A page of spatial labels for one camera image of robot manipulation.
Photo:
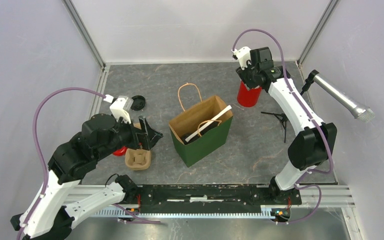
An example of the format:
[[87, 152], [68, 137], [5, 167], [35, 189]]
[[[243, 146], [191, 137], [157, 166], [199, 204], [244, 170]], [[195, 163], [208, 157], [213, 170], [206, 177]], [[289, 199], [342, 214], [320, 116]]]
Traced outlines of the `green paper bag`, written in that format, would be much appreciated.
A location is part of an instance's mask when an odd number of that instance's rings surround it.
[[[195, 87], [199, 96], [199, 102], [188, 109], [180, 97], [181, 89], [186, 86]], [[168, 126], [174, 148], [189, 168], [226, 143], [233, 120], [232, 106], [217, 95], [203, 100], [194, 83], [180, 86], [177, 97], [182, 113], [171, 119]]]

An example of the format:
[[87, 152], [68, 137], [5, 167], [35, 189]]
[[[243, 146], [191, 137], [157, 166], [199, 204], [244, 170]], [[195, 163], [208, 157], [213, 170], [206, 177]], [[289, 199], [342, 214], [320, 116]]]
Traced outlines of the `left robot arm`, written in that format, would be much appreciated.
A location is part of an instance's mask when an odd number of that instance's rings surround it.
[[163, 137], [145, 117], [139, 127], [108, 114], [96, 114], [82, 124], [80, 132], [58, 146], [48, 162], [44, 192], [39, 192], [25, 213], [10, 222], [20, 240], [63, 240], [82, 221], [96, 212], [138, 197], [137, 185], [120, 175], [95, 194], [65, 204], [69, 192], [94, 170], [98, 162], [122, 148], [151, 150]]

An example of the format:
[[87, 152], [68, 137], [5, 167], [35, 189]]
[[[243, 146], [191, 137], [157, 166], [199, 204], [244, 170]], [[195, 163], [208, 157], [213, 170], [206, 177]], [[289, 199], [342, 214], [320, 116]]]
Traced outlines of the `white straw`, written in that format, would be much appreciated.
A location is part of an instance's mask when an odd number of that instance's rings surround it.
[[216, 114], [214, 117], [212, 117], [211, 119], [209, 120], [205, 120], [203, 122], [201, 122], [198, 126], [197, 126], [197, 130], [195, 132], [193, 132], [192, 134], [190, 134], [188, 137], [185, 138], [185, 142], [188, 143], [191, 141], [192, 138], [194, 138], [195, 136], [199, 136], [201, 137], [202, 134], [201, 134], [201, 131], [203, 131], [204, 129], [206, 129], [208, 126], [210, 126], [213, 122], [216, 122], [218, 124], [220, 124], [222, 121], [219, 120], [219, 118], [224, 115], [225, 113], [227, 113], [228, 111], [230, 111], [232, 109], [231, 105], [228, 105], [226, 106], [223, 110], [221, 110], [218, 114]]

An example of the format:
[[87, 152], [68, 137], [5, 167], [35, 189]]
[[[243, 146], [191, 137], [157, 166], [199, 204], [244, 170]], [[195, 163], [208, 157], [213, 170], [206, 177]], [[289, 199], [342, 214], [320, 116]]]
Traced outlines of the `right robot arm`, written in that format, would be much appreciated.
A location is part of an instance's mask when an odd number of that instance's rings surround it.
[[268, 187], [269, 199], [282, 204], [305, 174], [332, 157], [337, 128], [314, 113], [297, 91], [286, 67], [274, 65], [268, 47], [250, 49], [244, 46], [232, 53], [239, 62], [236, 73], [242, 83], [248, 89], [266, 91], [281, 107], [295, 133], [287, 151], [289, 161]]

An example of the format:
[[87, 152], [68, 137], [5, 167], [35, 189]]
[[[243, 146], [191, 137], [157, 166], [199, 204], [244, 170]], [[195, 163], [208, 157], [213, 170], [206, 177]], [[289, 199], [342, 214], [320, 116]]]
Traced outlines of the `brown cardboard cup carrier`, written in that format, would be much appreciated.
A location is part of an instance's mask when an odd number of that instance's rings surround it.
[[133, 171], [143, 171], [150, 167], [152, 152], [142, 148], [127, 148], [125, 153], [125, 165]]

